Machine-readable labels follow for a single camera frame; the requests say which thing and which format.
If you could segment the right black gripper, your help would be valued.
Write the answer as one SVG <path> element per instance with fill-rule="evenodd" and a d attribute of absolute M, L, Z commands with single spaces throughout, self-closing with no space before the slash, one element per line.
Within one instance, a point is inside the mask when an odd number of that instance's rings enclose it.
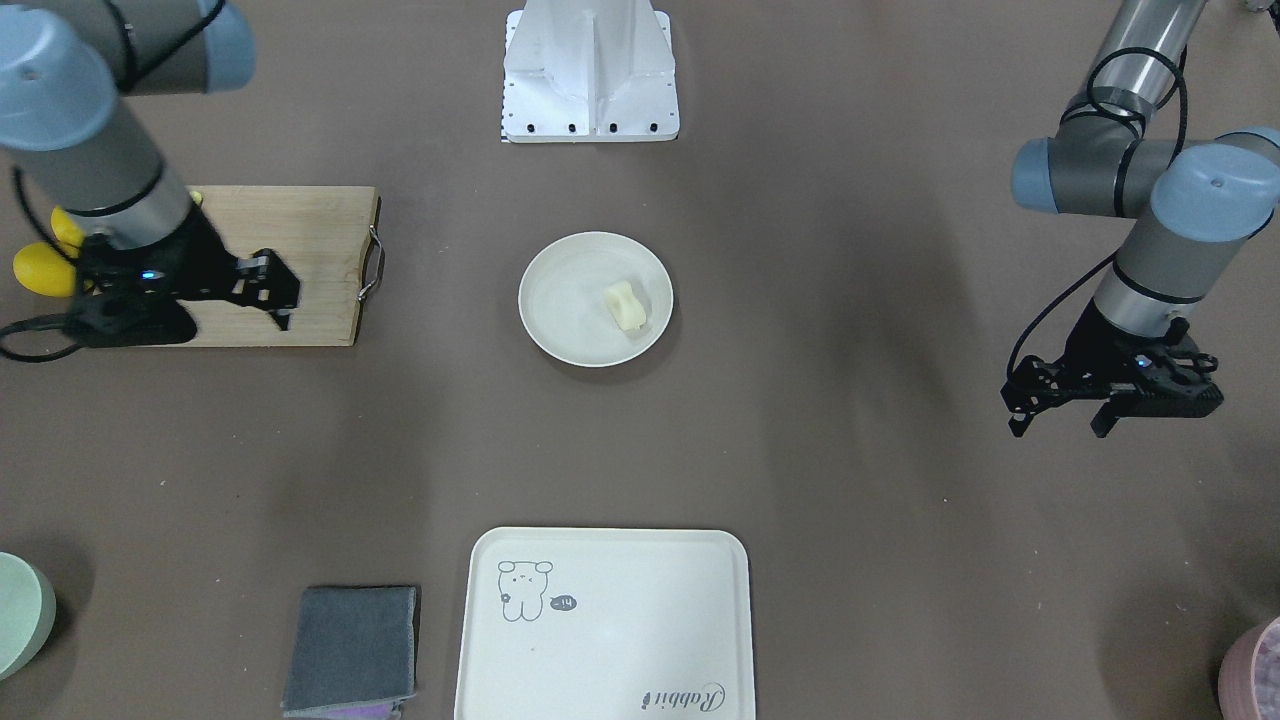
<path fill-rule="evenodd" d="M 63 333 L 86 348 L 191 342 L 198 325 L 186 302 L 223 301 L 265 311 L 288 331 L 301 281 L 271 249 L 232 255 L 204 211 L 193 208 L 165 238 L 116 249 L 91 234 L 76 266 L 76 291 Z"/>

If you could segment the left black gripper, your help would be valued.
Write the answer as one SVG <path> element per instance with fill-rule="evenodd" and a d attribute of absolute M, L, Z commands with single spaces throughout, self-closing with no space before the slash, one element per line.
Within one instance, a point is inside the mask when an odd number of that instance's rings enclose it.
<path fill-rule="evenodd" d="M 1001 397 L 1010 432 L 1021 438 L 1030 419 L 1082 400 L 1102 404 L 1091 420 L 1100 439 L 1124 418 L 1208 416 L 1224 401 L 1212 378 L 1219 360 L 1199 350 L 1189 329 L 1176 318 L 1160 337 L 1130 334 L 1089 304 L 1059 360 L 1029 355 L 1009 374 Z"/>

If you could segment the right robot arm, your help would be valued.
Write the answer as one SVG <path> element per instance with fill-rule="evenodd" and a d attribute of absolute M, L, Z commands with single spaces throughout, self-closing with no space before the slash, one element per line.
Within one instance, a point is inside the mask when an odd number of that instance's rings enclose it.
<path fill-rule="evenodd" d="M 266 313 L 287 331 L 300 278 L 271 249 L 229 252 L 129 96 L 219 94 L 256 69 L 253 32 L 233 1 L 5 1 L 4 152 L 15 195 L 32 179 L 83 234 L 70 305 L 3 328 L 58 332 L 81 348 L 182 345 L 187 302 Z"/>

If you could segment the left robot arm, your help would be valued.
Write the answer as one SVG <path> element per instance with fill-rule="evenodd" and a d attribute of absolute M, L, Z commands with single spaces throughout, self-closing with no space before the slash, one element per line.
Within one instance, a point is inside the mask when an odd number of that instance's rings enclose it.
<path fill-rule="evenodd" d="M 1188 115 L 1187 45 L 1202 1 L 1125 1 L 1057 132 L 1012 164 L 1019 206 L 1133 220 L 1093 270 L 1100 284 L 1047 361 L 1011 351 L 1001 389 L 1014 436 L 1073 401 L 1098 401 L 1106 437 L 1124 418 L 1203 418 L 1224 400 L 1219 360 L 1189 319 L 1243 245 L 1277 210 L 1277 132 L 1254 126 L 1202 142 L 1146 132 L 1171 97 Z"/>

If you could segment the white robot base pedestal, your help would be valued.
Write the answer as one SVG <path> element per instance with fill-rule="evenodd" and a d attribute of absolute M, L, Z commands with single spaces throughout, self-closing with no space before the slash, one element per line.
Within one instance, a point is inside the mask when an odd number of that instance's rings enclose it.
<path fill-rule="evenodd" d="M 678 137 L 672 23 L 649 1 L 527 1 L 504 22 L 500 137 L 639 143 Z"/>

